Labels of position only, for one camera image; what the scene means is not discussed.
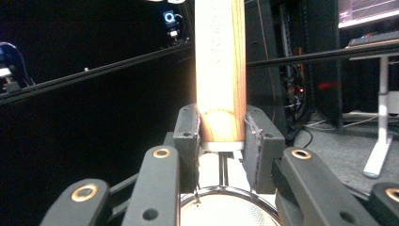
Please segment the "metal rod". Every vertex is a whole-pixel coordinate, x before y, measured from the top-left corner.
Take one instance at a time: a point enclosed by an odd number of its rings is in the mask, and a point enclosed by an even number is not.
[[[223,172],[224,172],[224,186],[229,185],[229,172],[227,167],[227,154],[223,153]]]
[[[180,53],[182,51],[192,49],[191,43],[183,44],[177,47],[171,47],[166,50],[160,50],[143,56],[137,56],[116,63],[108,64],[96,69],[91,69],[87,72],[75,73],[62,78],[51,80],[48,82],[40,83],[35,86],[23,88],[15,93],[4,93],[0,95],[0,105],[6,104],[23,98],[34,96],[53,89],[59,89],[74,83],[82,82],[93,77],[97,77],[106,73],[115,72],[121,69],[135,66],[136,64],[144,63],[160,57],[166,57],[172,54]]]
[[[390,54],[399,51],[399,42],[389,44],[376,44],[364,47],[352,47],[339,50],[319,52],[316,54],[306,54],[301,56],[282,57],[262,61],[249,62],[248,67],[272,67],[283,66],[296,63],[312,63],[317,61],[328,61],[334,59],[345,59],[350,57],[365,57]]]
[[[223,176],[224,176],[224,164],[223,164],[223,153],[218,153],[219,155],[219,185],[223,186],[224,181],[223,181]]]
[[[228,186],[229,185],[229,172],[227,165],[227,153],[220,152],[219,155],[219,185]]]

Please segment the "screw hole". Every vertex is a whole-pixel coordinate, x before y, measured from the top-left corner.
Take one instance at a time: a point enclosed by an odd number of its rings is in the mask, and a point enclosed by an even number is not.
[[[148,209],[144,211],[143,218],[146,220],[155,220],[158,218],[158,211],[156,209]]]
[[[355,223],[356,223],[355,218],[354,218],[351,214],[349,214],[349,213],[340,212],[340,216],[341,216],[341,218],[342,218],[343,220],[345,220],[345,221],[348,222],[348,223],[351,223],[351,224],[355,224]]]
[[[153,152],[153,156],[156,158],[166,158],[170,156],[170,150],[168,149],[158,149]]]
[[[296,158],[300,158],[300,159],[309,159],[309,158],[311,158],[311,154],[310,153],[308,153],[306,151],[302,151],[302,150],[293,150],[292,154]]]
[[[399,202],[399,188],[387,188],[385,192],[392,200]]]
[[[265,136],[268,137],[268,138],[273,138],[274,134],[265,134]]]

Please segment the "metal bracket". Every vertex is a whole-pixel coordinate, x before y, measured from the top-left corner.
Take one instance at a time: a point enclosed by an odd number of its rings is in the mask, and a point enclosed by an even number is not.
[[[260,108],[247,106],[246,124],[243,167],[249,185],[258,194],[274,194],[272,164],[273,159],[281,158],[285,138]]]

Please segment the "gray floor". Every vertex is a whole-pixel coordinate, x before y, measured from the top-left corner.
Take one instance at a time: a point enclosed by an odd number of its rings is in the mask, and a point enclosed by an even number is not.
[[[317,121],[312,116],[308,124]],[[317,153],[329,166],[332,172],[347,186],[365,194],[370,194],[376,183],[395,182],[399,184],[399,134],[391,131],[393,141],[386,162],[378,179],[363,176],[362,171],[377,139],[376,123],[358,124],[344,128],[343,133],[337,130],[321,130],[332,128],[326,123],[307,128],[313,135],[308,149]],[[311,136],[300,131],[295,138],[295,146],[303,147]]]

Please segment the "dark background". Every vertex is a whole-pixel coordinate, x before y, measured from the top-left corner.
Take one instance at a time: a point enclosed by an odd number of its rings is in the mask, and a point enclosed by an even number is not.
[[[144,1],[6,1],[0,41],[23,53],[42,83],[171,44],[162,11]],[[0,105],[0,225],[38,225],[69,185],[111,186],[138,173],[144,153],[195,102],[192,53]]]

